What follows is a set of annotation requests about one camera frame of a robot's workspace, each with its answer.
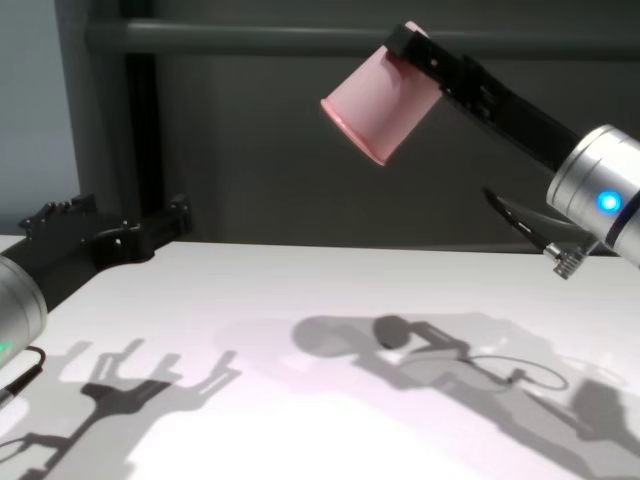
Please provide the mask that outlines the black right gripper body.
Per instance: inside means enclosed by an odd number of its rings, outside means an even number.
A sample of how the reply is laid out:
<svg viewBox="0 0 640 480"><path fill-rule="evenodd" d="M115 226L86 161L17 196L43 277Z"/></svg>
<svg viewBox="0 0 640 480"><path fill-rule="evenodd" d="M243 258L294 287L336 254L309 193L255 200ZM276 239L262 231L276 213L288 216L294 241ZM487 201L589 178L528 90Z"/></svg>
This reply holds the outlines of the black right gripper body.
<svg viewBox="0 0 640 480"><path fill-rule="evenodd" d="M510 90L480 63L473 61L479 67L481 87L503 89L503 100L495 115L496 122L503 132L502 135L498 135L530 155L548 170L557 172L578 145L580 137L570 128Z"/></svg>

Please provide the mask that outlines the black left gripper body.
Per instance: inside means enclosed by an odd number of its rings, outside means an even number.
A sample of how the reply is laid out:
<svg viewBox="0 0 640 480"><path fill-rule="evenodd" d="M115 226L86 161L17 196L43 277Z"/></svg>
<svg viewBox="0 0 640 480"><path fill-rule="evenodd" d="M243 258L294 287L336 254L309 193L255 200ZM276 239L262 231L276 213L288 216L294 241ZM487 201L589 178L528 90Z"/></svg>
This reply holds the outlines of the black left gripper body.
<svg viewBox="0 0 640 480"><path fill-rule="evenodd" d="M49 311L98 273L145 261L145 232L120 219L47 220L1 255L34 280Z"/></svg>

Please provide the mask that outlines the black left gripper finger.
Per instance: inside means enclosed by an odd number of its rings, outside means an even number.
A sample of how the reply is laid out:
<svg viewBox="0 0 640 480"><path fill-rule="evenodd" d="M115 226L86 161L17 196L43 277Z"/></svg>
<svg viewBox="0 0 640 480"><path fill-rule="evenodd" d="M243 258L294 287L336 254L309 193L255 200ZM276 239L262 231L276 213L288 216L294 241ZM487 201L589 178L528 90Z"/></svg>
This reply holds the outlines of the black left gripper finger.
<svg viewBox="0 0 640 480"><path fill-rule="evenodd" d="M18 226L28 238L54 231L79 229L98 213L94 194L78 195L64 202L47 202L35 214L21 219Z"/></svg>
<svg viewBox="0 0 640 480"><path fill-rule="evenodd" d="M182 238L192 229L191 203L186 195L179 194L162 210L125 229L125 260L148 261L158 249Z"/></svg>

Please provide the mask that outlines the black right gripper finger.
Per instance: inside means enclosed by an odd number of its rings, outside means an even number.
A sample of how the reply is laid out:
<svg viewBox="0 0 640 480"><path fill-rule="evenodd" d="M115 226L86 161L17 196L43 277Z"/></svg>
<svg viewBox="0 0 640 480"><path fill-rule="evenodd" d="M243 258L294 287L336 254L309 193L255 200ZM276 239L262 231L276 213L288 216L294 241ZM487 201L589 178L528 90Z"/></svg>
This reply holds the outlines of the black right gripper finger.
<svg viewBox="0 0 640 480"><path fill-rule="evenodd" d="M387 49L435 81L449 96L480 95L481 74L474 61L455 55L418 31L396 25L387 37Z"/></svg>
<svg viewBox="0 0 640 480"><path fill-rule="evenodd" d="M477 87L470 89L440 88L443 97L456 109L488 131L502 135L495 115L503 100L502 88Z"/></svg>

